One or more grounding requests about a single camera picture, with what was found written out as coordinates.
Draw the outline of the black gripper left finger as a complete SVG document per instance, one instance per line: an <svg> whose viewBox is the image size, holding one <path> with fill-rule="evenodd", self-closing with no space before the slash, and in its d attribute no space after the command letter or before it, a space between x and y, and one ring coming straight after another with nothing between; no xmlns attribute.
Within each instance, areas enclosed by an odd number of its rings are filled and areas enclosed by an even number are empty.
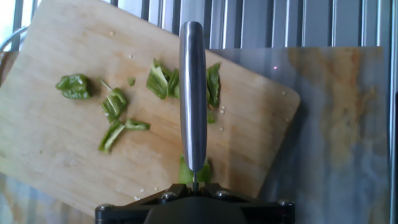
<svg viewBox="0 0 398 224"><path fill-rule="evenodd" d="M188 197L191 192L186 184L172 184L166 190L127 205L116 206L110 203L98 205L95 208L95 224L144 223L152 208Z"/></svg>

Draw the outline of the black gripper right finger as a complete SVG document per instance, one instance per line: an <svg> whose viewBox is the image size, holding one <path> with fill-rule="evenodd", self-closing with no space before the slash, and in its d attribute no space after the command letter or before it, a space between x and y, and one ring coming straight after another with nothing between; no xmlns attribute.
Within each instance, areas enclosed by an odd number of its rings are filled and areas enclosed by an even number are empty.
<svg viewBox="0 0 398 224"><path fill-rule="evenodd" d="M200 195L210 199L210 220L225 218L225 223L295 223L295 204L287 200L263 202L220 184L205 184Z"/></svg>

